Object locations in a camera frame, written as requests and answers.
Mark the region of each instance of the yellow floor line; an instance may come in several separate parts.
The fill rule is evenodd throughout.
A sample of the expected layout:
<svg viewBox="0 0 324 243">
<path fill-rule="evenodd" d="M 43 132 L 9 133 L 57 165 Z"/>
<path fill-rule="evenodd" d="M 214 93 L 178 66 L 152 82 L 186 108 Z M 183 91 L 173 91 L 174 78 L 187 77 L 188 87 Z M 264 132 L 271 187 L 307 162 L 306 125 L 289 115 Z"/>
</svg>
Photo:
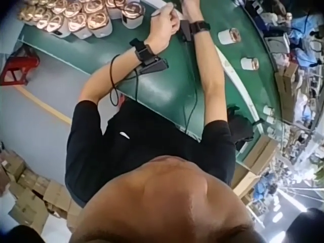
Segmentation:
<svg viewBox="0 0 324 243">
<path fill-rule="evenodd" d="M 49 106 L 48 104 L 41 101 L 39 98 L 37 98 L 35 95 L 33 95 L 31 92 L 27 91 L 20 85 L 14 86 L 16 90 L 18 90 L 21 94 L 23 94 L 25 97 L 33 101 L 35 104 L 39 105 L 41 108 L 49 112 L 50 114 L 56 116 L 58 119 L 64 121 L 65 123 L 68 123 L 69 125 L 72 123 L 71 118 L 67 117 L 66 115 L 60 113 L 53 107 Z"/>
</svg>

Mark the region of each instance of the green workbench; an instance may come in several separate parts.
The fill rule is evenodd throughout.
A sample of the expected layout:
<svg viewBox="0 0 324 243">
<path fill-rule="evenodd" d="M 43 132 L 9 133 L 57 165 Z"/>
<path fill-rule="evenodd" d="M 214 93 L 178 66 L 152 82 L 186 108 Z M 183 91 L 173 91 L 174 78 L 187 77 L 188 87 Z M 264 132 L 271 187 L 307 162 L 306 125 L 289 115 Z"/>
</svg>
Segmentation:
<svg viewBox="0 0 324 243">
<path fill-rule="evenodd" d="M 149 33 L 150 15 L 154 8 L 146 6 L 143 24 L 134 30 L 123 26 L 120 20 L 113 20 L 113 33 L 105 38 L 90 37 L 81 40 L 70 35 L 65 39 L 42 32 L 36 27 L 25 25 L 20 40 L 37 48 L 63 62 L 85 72 L 93 73 L 108 63 L 113 56 L 129 48 L 129 41 L 137 37 L 144 40 Z M 240 112 L 254 122 L 256 116 L 265 119 L 262 113 L 264 105 L 275 108 L 275 116 L 281 117 L 279 97 L 274 80 L 274 69 L 263 42 L 250 18 L 240 7 L 228 1 L 201 0 L 203 15 L 211 25 L 213 40 L 220 51 L 227 58 L 226 70 L 233 67 L 237 78 L 233 79 L 233 72 L 226 75 L 227 105 L 237 105 Z M 228 28 L 237 28 L 242 42 L 223 46 L 219 43 L 217 34 Z M 198 104 L 193 112 L 188 131 L 197 137 L 201 136 L 204 127 L 204 96 L 197 77 L 197 67 L 194 53 L 186 52 L 185 44 L 174 36 L 169 47 L 160 54 L 169 63 L 169 69 L 143 75 L 139 78 L 138 101 L 162 116 L 168 118 L 180 127 L 185 127 L 188 116 L 195 102 L 195 86 L 198 92 Z M 240 59 L 242 57 L 256 57 L 259 59 L 258 71 L 242 70 Z M 118 89 L 129 97 L 135 97 L 135 80 L 128 80 L 118 86 Z M 255 108 L 256 115 L 251 113 Z M 266 126 L 256 131 L 255 139 L 249 143 L 244 153 L 239 154 L 238 160 L 243 160 L 260 137 L 260 132 Z"/>
</svg>

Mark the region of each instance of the black wristband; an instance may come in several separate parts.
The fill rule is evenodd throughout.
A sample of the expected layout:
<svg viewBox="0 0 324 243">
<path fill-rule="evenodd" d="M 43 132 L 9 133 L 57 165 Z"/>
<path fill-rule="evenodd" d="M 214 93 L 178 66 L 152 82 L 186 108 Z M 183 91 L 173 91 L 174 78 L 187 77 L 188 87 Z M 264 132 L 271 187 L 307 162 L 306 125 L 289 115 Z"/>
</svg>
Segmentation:
<svg viewBox="0 0 324 243">
<path fill-rule="evenodd" d="M 209 31 L 210 29 L 210 24 L 205 21 L 196 21 L 190 24 L 190 30 L 192 35 L 195 35 L 202 31 Z"/>
<path fill-rule="evenodd" d="M 141 62 L 146 62 L 155 57 L 155 54 L 152 52 L 149 45 L 145 45 L 144 42 L 139 41 L 137 38 L 133 39 L 130 42 L 132 47 L 136 49 L 136 56 Z"/>
</svg>

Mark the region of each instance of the short sleeve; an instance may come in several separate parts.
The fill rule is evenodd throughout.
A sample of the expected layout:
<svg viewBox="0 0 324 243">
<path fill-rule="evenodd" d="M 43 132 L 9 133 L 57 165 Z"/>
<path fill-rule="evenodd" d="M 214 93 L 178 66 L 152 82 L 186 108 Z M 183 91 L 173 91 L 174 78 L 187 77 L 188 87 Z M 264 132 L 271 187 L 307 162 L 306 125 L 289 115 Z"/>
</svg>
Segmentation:
<svg viewBox="0 0 324 243">
<path fill-rule="evenodd" d="M 91 101 L 81 101 L 74 109 L 71 132 L 67 141 L 65 184 L 72 198 L 84 204 L 96 192 L 89 183 L 94 163 L 102 160 L 102 132 L 98 107 Z"/>
<path fill-rule="evenodd" d="M 236 151 L 228 123 L 224 120 L 208 123 L 200 144 L 208 156 L 207 172 L 229 185 L 234 175 Z"/>
</svg>

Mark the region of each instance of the fluorescent light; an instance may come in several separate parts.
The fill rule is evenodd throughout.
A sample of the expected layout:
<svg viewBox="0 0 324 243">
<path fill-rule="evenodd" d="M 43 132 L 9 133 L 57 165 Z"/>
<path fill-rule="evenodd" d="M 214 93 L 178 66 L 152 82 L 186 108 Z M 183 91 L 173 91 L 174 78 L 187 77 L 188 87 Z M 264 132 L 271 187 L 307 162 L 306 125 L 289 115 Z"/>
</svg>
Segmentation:
<svg viewBox="0 0 324 243">
<path fill-rule="evenodd" d="M 272 238 L 269 243 L 282 243 L 286 236 L 286 232 L 282 231 L 279 234 L 277 234 L 274 238 Z"/>
<path fill-rule="evenodd" d="M 277 214 L 273 217 L 272 222 L 273 222 L 273 223 L 276 223 L 276 222 L 278 222 L 282 217 L 283 217 L 282 212 L 279 212 L 279 213 L 277 213 Z"/>
<path fill-rule="evenodd" d="M 289 196 L 287 193 L 282 191 L 281 189 L 277 190 L 285 199 L 287 199 L 292 205 L 294 205 L 296 208 L 298 208 L 301 212 L 307 212 L 307 208 L 302 205 L 300 202 L 298 202 L 296 199 L 294 199 L 292 196 Z"/>
<path fill-rule="evenodd" d="M 277 212 L 280 208 L 281 208 L 281 205 L 278 204 L 277 206 L 274 207 L 273 211 L 274 212 Z"/>
</svg>

